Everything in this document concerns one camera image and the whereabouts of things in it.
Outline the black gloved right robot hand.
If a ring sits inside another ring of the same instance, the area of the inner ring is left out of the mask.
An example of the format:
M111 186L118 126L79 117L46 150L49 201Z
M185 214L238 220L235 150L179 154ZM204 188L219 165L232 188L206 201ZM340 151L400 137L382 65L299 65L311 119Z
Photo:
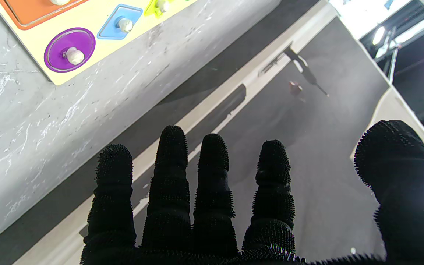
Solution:
M133 160L123 145L99 155L81 265L306 265L296 255L290 162L278 140L262 145L258 185L242 250L232 225L229 156L219 134L203 138L194 222L182 129L161 136L149 191L142 243L135 247L131 195ZM375 222L385 258L354 254L316 265L424 265L424 144L401 120L382 120L362 136L354 155L360 179L375 195Z

